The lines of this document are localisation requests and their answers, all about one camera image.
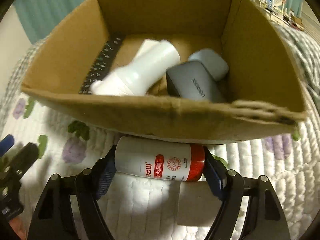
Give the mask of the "green curtain left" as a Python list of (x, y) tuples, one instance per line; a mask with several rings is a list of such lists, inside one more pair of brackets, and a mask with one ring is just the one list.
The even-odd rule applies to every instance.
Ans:
[(22, 27), (34, 44), (45, 38), (61, 20), (85, 0), (15, 0)]

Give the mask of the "light blue case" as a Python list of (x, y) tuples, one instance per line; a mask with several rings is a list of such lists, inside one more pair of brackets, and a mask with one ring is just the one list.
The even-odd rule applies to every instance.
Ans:
[(209, 48), (194, 52), (189, 56), (188, 60), (202, 63), (215, 81), (222, 80), (229, 72), (229, 66), (226, 61)]

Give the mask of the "white handheld device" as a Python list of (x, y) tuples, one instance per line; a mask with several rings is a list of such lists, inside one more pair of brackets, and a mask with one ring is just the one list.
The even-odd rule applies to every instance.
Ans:
[(133, 60), (90, 86), (94, 95), (144, 96), (167, 69), (180, 63), (177, 49), (167, 40), (146, 39)]

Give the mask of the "brown cardboard box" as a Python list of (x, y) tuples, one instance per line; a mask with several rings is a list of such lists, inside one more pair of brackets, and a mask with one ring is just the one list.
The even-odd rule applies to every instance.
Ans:
[(292, 133), (306, 119), (296, 68), (250, 0), (85, 0), (21, 89), (112, 131), (219, 144)]

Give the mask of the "grey power bank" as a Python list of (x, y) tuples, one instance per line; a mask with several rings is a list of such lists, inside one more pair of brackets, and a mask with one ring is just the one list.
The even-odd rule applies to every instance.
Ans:
[(199, 61), (187, 61), (169, 68), (166, 79), (170, 96), (213, 103), (226, 101), (216, 81)]

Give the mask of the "white dressing table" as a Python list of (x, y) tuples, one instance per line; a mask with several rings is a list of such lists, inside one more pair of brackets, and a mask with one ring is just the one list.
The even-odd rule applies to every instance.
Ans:
[(272, 10), (268, 9), (267, 4), (260, 2), (259, 10), (267, 18), (268, 21), (277, 23), (283, 27), (291, 27), (300, 31), (304, 31), (304, 27), (296, 23), (291, 16), (283, 13), (281, 10), (278, 10), (278, 7), (273, 7)]

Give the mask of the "white red bottle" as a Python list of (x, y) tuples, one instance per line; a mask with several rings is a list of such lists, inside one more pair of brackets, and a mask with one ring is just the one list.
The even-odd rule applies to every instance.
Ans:
[(121, 137), (114, 161), (117, 171), (139, 177), (198, 181), (204, 168), (204, 147), (197, 144)]

